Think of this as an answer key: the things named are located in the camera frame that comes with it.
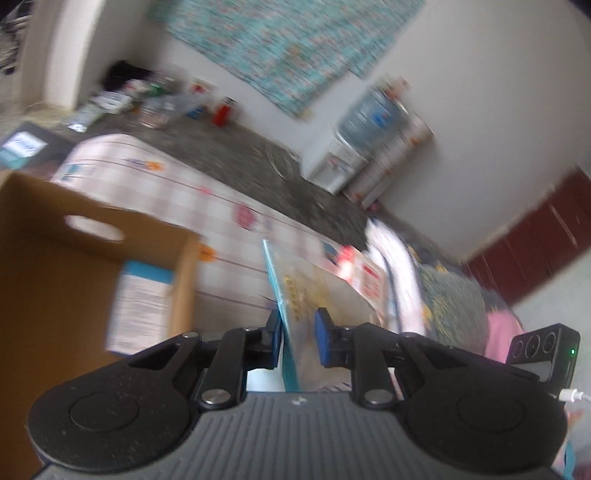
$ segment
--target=metal screw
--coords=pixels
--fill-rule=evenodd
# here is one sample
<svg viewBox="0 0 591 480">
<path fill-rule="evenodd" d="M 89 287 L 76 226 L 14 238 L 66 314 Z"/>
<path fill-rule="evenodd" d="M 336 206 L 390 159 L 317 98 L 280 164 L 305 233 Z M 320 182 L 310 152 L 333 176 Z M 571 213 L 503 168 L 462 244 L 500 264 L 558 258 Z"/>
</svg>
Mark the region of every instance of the metal screw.
<svg viewBox="0 0 591 480">
<path fill-rule="evenodd" d="M 390 403 L 394 399 L 394 395 L 383 388 L 376 388 L 365 392 L 363 396 L 372 405 L 384 405 Z"/>
<path fill-rule="evenodd" d="M 201 398 L 205 403 L 209 403 L 210 405 L 221 405 L 230 400 L 232 396 L 229 391 L 226 391 L 223 388 L 212 388 L 211 390 L 203 392 Z"/>
</svg>

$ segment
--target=cardboard box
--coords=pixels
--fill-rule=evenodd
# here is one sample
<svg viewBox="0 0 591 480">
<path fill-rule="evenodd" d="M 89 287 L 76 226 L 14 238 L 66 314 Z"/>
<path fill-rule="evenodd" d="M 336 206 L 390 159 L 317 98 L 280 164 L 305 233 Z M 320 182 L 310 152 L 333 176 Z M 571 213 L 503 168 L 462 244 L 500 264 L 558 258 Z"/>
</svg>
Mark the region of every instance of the cardboard box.
<svg viewBox="0 0 591 480">
<path fill-rule="evenodd" d="M 111 225 L 123 240 L 75 230 L 68 216 Z M 174 271 L 173 336 L 193 327 L 198 255 L 193 232 L 25 174 L 0 173 L 0 478 L 28 479 L 40 469 L 24 426 L 33 401 L 119 358 L 105 351 L 105 340 L 124 261 Z"/>
</svg>

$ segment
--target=box handle hole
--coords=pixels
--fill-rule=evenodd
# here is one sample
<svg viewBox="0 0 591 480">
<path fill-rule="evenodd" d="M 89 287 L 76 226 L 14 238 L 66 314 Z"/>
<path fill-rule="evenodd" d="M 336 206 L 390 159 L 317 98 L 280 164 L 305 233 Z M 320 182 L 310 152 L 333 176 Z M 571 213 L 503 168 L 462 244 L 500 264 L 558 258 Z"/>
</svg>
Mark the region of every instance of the box handle hole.
<svg viewBox="0 0 591 480">
<path fill-rule="evenodd" d="M 125 239 L 124 233 L 113 225 L 99 222 L 92 218 L 80 215 L 66 215 L 66 225 L 80 232 L 97 236 L 109 242 L 122 242 Z"/>
</svg>

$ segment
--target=camera lens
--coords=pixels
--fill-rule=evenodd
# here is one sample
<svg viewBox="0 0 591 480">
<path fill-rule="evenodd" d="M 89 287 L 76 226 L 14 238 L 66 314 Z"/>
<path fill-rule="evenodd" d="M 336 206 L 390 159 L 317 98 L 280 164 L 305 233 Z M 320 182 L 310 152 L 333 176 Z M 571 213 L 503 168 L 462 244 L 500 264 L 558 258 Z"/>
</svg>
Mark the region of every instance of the camera lens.
<svg viewBox="0 0 591 480">
<path fill-rule="evenodd" d="M 544 353 L 551 352 L 555 345 L 556 334 L 554 332 L 550 332 L 548 335 L 546 335 L 546 338 L 544 339 Z"/>
<path fill-rule="evenodd" d="M 523 342 L 520 340 L 513 347 L 513 358 L 517 358 L 518 356 L 520 356 L 522 351 L 523 351 Z"/>
<path fill-rule="evenodd" d="M 527 345 L 525 346 L 525 357 L 532 358 L 538 353 L 540 349 L 540 336 L 534 335 L 529 340 L 527 340 Z"/>
</svg>

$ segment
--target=ribbed gray plate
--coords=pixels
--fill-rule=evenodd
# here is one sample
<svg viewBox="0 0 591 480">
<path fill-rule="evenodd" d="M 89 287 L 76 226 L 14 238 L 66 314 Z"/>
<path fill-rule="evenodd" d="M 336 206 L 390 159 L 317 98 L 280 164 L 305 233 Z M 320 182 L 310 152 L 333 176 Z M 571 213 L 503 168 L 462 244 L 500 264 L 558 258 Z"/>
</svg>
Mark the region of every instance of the ribbed gray plate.
<svg viewBox="0 0 591 480">
<path fill-rule="evenodd" d="M 187 440 L 157 462 L 87 475 L 50 465 L 37 480 L 557 480 L 549 470 L 509 476 L 462 472 L 423 453 L 394 415 L 346 393 L 249 393 L 204 414 Z"/>
</svg>

